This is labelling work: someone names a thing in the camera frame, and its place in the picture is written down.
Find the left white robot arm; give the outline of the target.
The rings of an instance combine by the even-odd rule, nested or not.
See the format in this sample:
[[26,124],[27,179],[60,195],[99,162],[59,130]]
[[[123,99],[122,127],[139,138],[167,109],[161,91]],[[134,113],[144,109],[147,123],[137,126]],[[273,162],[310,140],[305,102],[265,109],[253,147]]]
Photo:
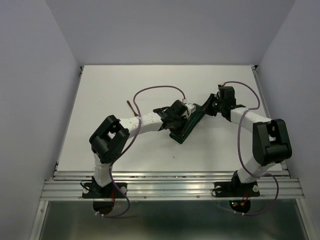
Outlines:
[[110,170],[114,162],[122,156],[129,139],[135,140],[138,135],[162,130],[179,134],[195,110],[194,104],[176,100],[169,107],[157,108],[142,116],[108,116],[89,138],[95,158],[95,193],[100,197],[106,197],[111,193]]

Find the dark green cloth napkin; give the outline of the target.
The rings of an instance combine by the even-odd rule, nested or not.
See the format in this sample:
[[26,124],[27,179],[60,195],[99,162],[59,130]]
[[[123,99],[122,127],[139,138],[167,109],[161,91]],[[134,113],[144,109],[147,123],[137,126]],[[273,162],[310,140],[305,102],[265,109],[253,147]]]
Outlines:
[[173,132],[171,131],[169,137],[172,138],[179,144],[183,144],[184,141],[188,138],[191,134],[195,126],[200,122],[200,120],[204,117],[205,113],[201,109],[201,106],[194,103],[195,111],[190,114],[189,119],[187,120],[186,124],[180,131]]

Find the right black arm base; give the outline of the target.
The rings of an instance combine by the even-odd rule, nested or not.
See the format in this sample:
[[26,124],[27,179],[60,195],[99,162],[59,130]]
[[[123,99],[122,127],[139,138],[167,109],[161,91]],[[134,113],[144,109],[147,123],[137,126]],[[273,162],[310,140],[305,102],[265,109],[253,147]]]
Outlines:
[[230,181],[216,181],[211,194],[217,198],[259,197],[260,191],[256,181],[241,183],[237,175]]

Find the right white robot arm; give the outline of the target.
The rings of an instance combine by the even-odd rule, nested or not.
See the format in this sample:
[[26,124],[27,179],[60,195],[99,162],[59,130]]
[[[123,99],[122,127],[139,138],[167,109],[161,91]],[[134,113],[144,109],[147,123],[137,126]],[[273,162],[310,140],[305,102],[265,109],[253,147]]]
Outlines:
[[[237,152],[241,168],[230,182],[231,192],[242,195],[248,190],[248,184],[265,175],[272,166],[291,158],[292,146],[283,119],[271,119],[237,104],[235,90],[232,86],[219,85],[218,92],[211,94],[202,105],[206,115],[221,114],[231,123],[237,124]],[[252,134],[252,157],[245,163],[241,155],[241,130]]]

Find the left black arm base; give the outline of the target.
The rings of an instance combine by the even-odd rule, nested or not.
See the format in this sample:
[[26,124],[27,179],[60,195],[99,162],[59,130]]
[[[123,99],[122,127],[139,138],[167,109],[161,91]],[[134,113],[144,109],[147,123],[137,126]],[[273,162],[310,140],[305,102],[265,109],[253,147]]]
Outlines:
[[114,186],[113,183],[107,186],[101,187],[96,181],[85,180],[80,182],[82,187],[82,198],[83,199],[124,199],[127,193],[120,192],[121,188],[127,188],[128,184],[126,182],[116,183],[119,190]]

